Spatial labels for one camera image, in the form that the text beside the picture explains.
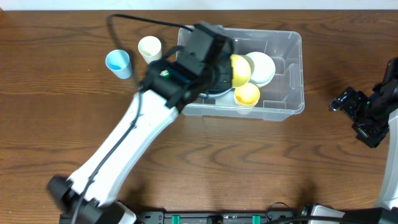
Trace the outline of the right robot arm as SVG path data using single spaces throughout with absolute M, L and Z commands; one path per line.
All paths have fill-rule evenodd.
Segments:
M 332 217 L 335 223 L 397 224 L 397 58 L 388 61 L 384 78 L 373 87 L 371 96 L 349 86 L 330 103 L 330 109 L 341 110 L 351 118 L 356 138 L 370 148 L 378 147 L 389 136 L 382 187 L 373 208 L 343 212 L 315 203 L 303 209 L 302 215 Z

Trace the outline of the white small bowl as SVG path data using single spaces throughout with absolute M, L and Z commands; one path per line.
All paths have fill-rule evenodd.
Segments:
M 260 88 L 272 81 L 276 67 L 270 56 L 262 52 L 250 52 L 244 55 L 244 58 L 251 67 L 250 83 Z

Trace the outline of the yellow cup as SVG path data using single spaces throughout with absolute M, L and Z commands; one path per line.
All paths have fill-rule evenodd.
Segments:
M 251 78 L 250 64 L 240 55 L 232 54 L 230 59 L 233 68 L 232 87 L 237 88 L 243 86 Z
M 260 91 L 255 84 L 245 83 L 234 91 L 235 103 L 243 107 L 253 107 L 260 99 Z

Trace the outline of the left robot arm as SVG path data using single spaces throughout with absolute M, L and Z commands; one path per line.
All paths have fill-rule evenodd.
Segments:
M 234 40 L 221 26 L 201 21 L 151 62 L 126 113 L 99 149 L 69 177 L 56 175 L 48 190 L 63 211 L 61 223 L 135 223 L 117 197 L 126 177 L 154 139 L 184 107 L 207 91 L 230 88 Z

